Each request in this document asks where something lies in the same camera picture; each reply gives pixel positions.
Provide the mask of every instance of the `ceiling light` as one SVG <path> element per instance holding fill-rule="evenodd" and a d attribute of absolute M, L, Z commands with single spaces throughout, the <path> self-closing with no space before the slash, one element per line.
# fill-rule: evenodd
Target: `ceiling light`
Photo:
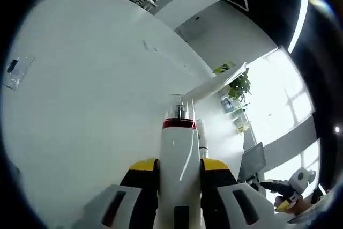
<path fill-rule="evenodd" d="M 315 6 L 321 13 L 323 13 L 326 16 L 329 16 L 329 18 L 333 18 L 334 12 L 332 11 L 332 8 L 327 4 L 325 0 L 309 0 L 310 3 Z"/>
<path fill-rule="evenodd" d="M 298 22 L 296 23 L 295 31 L 294 31 L 294 34 L 293 34 L 293 38 L 290 41 L 290 44 L 289 44 L 289 47 L 288 47 L 288 52 L 289 53 L 292 53 L 292 51 L 294 49 L 294 46 L 295 46 L 295 44 L 296 44 L 296 42 L 297 42 L 297 40 L 299 38 L 302 26 L 304 25 L 308 3 L 309 3 L 309 0 L 301 0 Z"/>
<path fill-rule="evenodd" d="M 322 192 L 323 195 L 326 195 L 326 192 L 325 192 L 323 186 L 320 185 L 320 183 L 318 184 L 318 188 L 320 189 L 320 191 Z"/>

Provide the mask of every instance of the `white table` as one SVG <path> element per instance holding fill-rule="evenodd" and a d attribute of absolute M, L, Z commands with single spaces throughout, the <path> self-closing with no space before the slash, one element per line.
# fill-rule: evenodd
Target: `white table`
<path fill-rule="evenodd" d="M 3 87 L 4 141 L 30 204 L 50 227 L 77 219 L 134 162 L 157 157 L 168 95 L 213 76 L 175 32 L 127 0 L 40 3 L 10 52 L 27 55 L 35 60 L 19 90 Z M 210 157 L 237 177 L 243 137 L 220 99 L 195 110 Z"/>

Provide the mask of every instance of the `green plant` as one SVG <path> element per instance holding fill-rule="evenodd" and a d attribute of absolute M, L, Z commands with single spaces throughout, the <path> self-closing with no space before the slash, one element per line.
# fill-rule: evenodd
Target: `green plant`
<path fill-rule="evenodd" d="M 213 72 L 218 75 L 222 72 L 225 72 L 229 70 L 230 68 L 234 67 L 236 64 L 232 61 L 229 61 L 227 64 L 223 64 L 217 69 L 214 69 Z M 250 93 L 250 82 L 248 80 L 248 71 L 249 68 L 246 69 L 246 71 L 239 76 L 237 79 L 235 79 L 233 82 L 231 82 L 230 85 L 230 90 L 228 92 L 228 95 L 233 99 L 240 99 L 240 101 L 245 101 L 245 94 L 248 92 Z"/>

